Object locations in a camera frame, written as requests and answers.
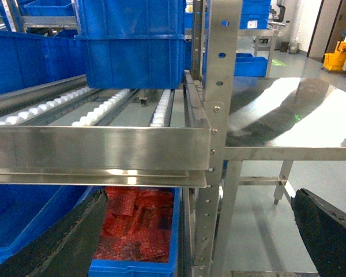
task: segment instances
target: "trash bin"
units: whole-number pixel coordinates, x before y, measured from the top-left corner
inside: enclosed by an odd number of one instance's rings
[[[289,42],[281,42],[280,52],[286,53],[288,50]]]
[[[289,44],[288,53],[289,54],[297,54],[298,51],[299,51],[299,47],[300,47],[300,43],[298,43],[298,42],[291,42]]]

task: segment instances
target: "concrete floor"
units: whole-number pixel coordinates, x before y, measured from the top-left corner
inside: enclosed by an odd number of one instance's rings
[[[249,39],[241,39],[239,52],[250,53],[248,45]],[[270,77],[315,77],[346,91],[346,74],[321,70],[322,63],[300,54],[276,51],[274,58],[287,66],[272,66]],[[280,167],[281,162],[244,162],[242,175],[277,176]],[[295,162],[290,182],[346,212],[346,162]],[[267,186],[239,188],[224,270],[316,272],[288,201],[273,205],[273,193]]]

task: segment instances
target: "blue plastic crate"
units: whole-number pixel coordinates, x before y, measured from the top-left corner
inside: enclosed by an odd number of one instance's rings
[[[79,40],[50,38],[42,41],[42,49],[49,82],[85,73]]]
[[[238,59],[238,58],[251,58],[251,57],[253,57],[253,55],[250,53],[237,53],[236,54],[236,59]]]
[[[0,185],[0,263],[35,240],[84,198],[87,186]]]
[[[271,0],[244,0],[242,14],[269,14]]]
[[[74,16],[70,0],[36,0],[24,7],[30,16]]]
[[[244,0],[240,29],[267,29],[271,0]],[[255,22],[257,27],[249,28],[249,21]]]
[[[267,29],[269,13],[241,15],[240,29]],[[256,22],[256,28],[249,28],[250,22]]]
[[[76,0],[81,34],[182,35],[185,0]]]
[[[93,260],[88,277],[173,277],[177,270],[178,231],[181,189],[174,193],[171,244],[168,263],[147,263],[140,261]]]
[[[80,41],[0,31],[0,94],[84,73]]]
[[[91,88],[177,88],[183,77],[184,36],[82,40]]]
[[[0,93],[48,82],[42,54],[44,37],[0,31]]]
[[[268,61],[264,57],[236,58],[234,76],[265,77]]]

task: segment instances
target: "steel table top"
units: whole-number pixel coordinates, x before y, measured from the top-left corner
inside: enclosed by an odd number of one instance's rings
[[[346,92],[317,78],[235,77],[226,159],[346,160]]]

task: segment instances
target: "door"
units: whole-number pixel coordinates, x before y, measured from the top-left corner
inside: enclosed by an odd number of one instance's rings
[[[323,61],[329,35],[333,29],[334,19],[340,4],[341,0],[322,1],[307,55],[309,58],[318,62]]]
[[[334,20],[334,26],[330,34],[326,53],[334,52],[337,42],[341,40],[344,31],[346,31],[346,0],[341,1],[340,8]]]

